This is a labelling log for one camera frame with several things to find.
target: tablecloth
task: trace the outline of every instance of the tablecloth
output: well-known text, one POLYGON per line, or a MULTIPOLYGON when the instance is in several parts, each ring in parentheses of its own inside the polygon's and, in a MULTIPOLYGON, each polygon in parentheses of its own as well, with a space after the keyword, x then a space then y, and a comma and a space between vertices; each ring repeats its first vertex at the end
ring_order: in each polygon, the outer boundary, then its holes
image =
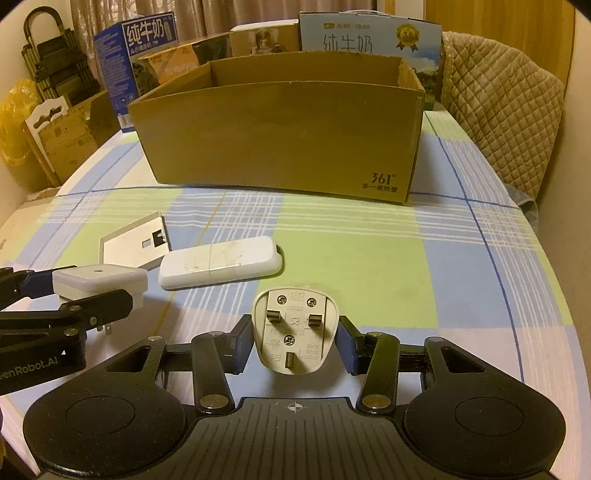
MULTIPOLYGON (((229 331, 249 313, 257 292, 309 286, 335 298, 341 314, 361 331, 383 330, 419 345, 425 337, 443 336, 542 392, 567 423, 553 473, 588 479, 591 404, 564 296, 521 211, 446 111, 424 115, 411 192, 401 206, 159 185, 137 135, 118 133, 21 233, 18 246, 4 252, 5 265, 43 270, 96 263, 101 236, 157 210, 172 249, 272 235, 285 255, 284 272, 277 277, 169 293, 158 286, 158 269, 149 271, 144 307, 115 323, 113 335, 89 332, 89 366, 148 335, 188 342, 208 330, 229 331)), ((21 300, 12 308, 58 304, 51 296, 21 300)), ((62 381, 0 398, 2 434, 30 465, 22 417, 62 381)), ((334 349, 319 371, 302 377, 266 370, 254 351, 245 372, 229 382, 236 399, 346 395, 354 401, 360 386, 334 349)), ((193 402, 190 374, 172 375, 169 389, 193 402)), ((419 391, 418 374, 401 374, 399 403, 419 391)))

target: metal prong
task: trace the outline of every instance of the metal prong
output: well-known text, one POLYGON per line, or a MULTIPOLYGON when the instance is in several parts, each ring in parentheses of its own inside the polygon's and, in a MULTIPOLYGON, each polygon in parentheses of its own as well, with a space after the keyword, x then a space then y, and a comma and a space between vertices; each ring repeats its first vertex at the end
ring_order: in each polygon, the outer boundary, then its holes
POLYGON ((308 316, 308 326, 319 327, 322 324, 322 315, 310 313, 308 316))
POLYGON ((296 362, 296 354, 294 352, 285 353, 285 368, 294 368, 296 362))
POLYGON ((278 310, 267 310, 267 320, 271 323, 279 323, 281 321, 281 312, 278 310))

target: blue milk box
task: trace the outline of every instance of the blue milk box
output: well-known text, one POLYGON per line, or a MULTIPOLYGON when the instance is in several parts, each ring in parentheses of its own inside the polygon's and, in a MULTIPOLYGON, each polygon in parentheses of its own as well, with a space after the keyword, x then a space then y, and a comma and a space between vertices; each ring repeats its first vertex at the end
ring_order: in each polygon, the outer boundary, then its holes
POLYGON ((149 15, 111 25, 95 35, 95 49, 123 132, 134 130, 127 105, 143 93, 134 76, 137 57, 178 45, 174 14, 149 15))
POLYGON ((425 88, 432 110, 441 59, 441 25, 378 12, 300 13, 301 49, 404 58, 425 88))

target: silver bolt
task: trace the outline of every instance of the silver bolt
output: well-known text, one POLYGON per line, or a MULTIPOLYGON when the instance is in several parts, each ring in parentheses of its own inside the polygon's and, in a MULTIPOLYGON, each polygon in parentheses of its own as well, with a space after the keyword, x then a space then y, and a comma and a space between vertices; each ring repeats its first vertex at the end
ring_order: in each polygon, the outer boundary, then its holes
POLYGON ((361 399, 361 403, 367 408, 386 408, 390 405, 390 399, 386 395, 372 394, 366 395, 361 399))
POLYGON ((214 393, 201 397, 199 403, 205 408, 224 408, 230 401, 223 395, 214 393))

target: ribbon badge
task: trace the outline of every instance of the ribbon badge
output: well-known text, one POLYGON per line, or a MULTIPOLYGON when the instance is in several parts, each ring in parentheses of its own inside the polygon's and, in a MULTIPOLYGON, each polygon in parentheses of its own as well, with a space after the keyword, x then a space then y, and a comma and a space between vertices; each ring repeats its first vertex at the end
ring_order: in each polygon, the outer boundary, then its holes
POLYGON ((410 23, 404 23, 396 29, 396 36, 400 40, 397 48, 403 50, 404 47, 410 47, 412 51, 418 50, 417 42, 419 38, 417 27, 410 23))

